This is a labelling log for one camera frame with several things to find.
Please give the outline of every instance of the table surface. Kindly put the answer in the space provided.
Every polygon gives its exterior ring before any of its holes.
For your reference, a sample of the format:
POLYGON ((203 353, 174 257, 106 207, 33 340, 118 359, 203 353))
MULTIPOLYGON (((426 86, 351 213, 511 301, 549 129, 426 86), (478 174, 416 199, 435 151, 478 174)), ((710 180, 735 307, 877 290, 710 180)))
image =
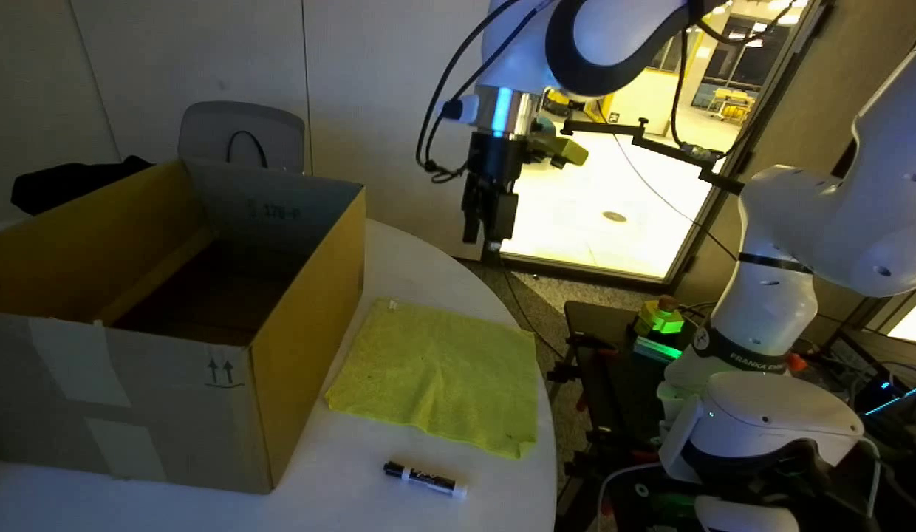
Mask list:
MULTIPOLYGON (((332 368, 376 299, 403 299, 514 327, 508 307, 459 260, 395 229, 366 225, 366 287, 332 368)), ((522 463, 314 405, 299 449, 273 495, 203 491, 97 473, 0 465, 0 532, 165 531, 437 531, 537 532, 556 519, 549 399, 537 386, 537 445, 522 463), (387 460, 453 473, 471 497, 450 499, 389 482, 387 460)))

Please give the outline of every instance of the black marker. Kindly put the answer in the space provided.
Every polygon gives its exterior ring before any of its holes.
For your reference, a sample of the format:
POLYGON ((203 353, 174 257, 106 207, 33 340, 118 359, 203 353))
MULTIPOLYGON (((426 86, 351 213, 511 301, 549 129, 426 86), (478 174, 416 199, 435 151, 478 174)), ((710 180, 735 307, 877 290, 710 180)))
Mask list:
POLYGON ((419 489, 429 489, 429 491, 444 495, 444 497, 466 499, 466 489, 453 482, 453 480, 429 476, 429 473, 410 471, 398 463, 387 463, 382 471, 387 476, 406 482, 406 486, 419 486, 419 489))

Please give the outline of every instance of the chair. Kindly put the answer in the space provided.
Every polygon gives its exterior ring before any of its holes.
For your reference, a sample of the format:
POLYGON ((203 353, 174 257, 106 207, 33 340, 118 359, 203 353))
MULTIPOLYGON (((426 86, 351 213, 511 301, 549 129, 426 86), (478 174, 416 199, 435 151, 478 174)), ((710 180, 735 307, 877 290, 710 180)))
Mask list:
POLYGON ((200 102, 183 112, 178 155, 304 171, 304 121, 276 106, 200 102))

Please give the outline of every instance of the microfiber cloth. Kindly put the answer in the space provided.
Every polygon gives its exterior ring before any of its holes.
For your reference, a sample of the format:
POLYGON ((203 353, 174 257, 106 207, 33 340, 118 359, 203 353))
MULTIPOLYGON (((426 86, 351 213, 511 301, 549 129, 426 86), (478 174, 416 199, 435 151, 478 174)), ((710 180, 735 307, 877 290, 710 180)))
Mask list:
POLYGON ((324 405, 522 460, 537 440, 534 338, 382 299, 324 405))

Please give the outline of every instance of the cardboard box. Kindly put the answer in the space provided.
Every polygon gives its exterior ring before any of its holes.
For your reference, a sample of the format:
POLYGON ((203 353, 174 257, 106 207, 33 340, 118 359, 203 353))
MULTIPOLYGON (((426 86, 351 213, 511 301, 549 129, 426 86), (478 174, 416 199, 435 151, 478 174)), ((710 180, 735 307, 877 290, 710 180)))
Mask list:
POLYGON ((364 191, 165 163, 0 235, 0 460, 273 491, 364 287, 364 191))

